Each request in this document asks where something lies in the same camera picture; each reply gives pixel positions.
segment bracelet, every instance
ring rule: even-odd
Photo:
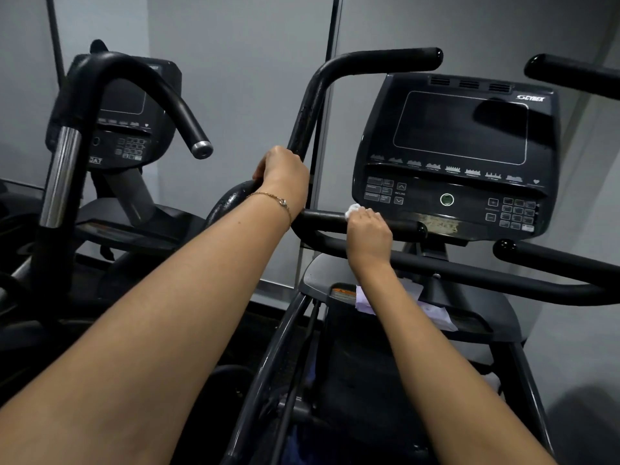
[[[288,213],[288,219],[289,219],[289,224],[288,225],[291,226],[293,224],[293,215],[291,214],[291,210],[289,209],[288,204],[286,203],[285,199],[280,199],[279,197],[277,197],[274,194],[269,194],[268,192],[263,192],[263,191],[253,192],[248,197],[253,196],[253,195],[257,195],[257,194],[262,194],[264,196],[271,197],[271,199],[275,199],[278,202],[278,204],[280,204],[286,210],[286,213]]]

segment person's right hand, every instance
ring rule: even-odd
[[[392,232],[380,214],[360,207],[346,226],[346,256],[358,281],[370,270],[389,267]]]
[[[298,155],[275,146],[260,161],[252,179],[263,179],[260,191],[285,199],[293,219],[306,206],[310,171]]]

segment button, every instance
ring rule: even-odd
[[[454,196],[452,194],[445,193],[441,195],[439,202],[441,202],[441,205],[443,206],[450,207],[454,204]]]
[[[366,199],[367,201],[379,202],[379,195],[378,194],[372,194],[370,192],[366,192],[366,193],[364,193],[364,199]]]
[[[381,186],[373,186],[372,184],[367,184],[366,192],[374,192],[377,194],[381,194]]]

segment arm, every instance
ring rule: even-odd
[[[299,157],[275,147],[263,174],[260,190],[294,218],[308,183]],[[0,410],[0,462],[169,463],[289,224],[255,195],[160,265]]]
[[[405,390],[444,465],[554,464],[544,448],[407,294],[389,264],[392,234],[361,208],[349,264],[383,324]]]

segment round button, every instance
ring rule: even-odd
[[[439,202],[441,202],[441,205],[443,206],[451,206],[452,204],[454,204],[454,196],[452,194],[443,194],[439,198]]]

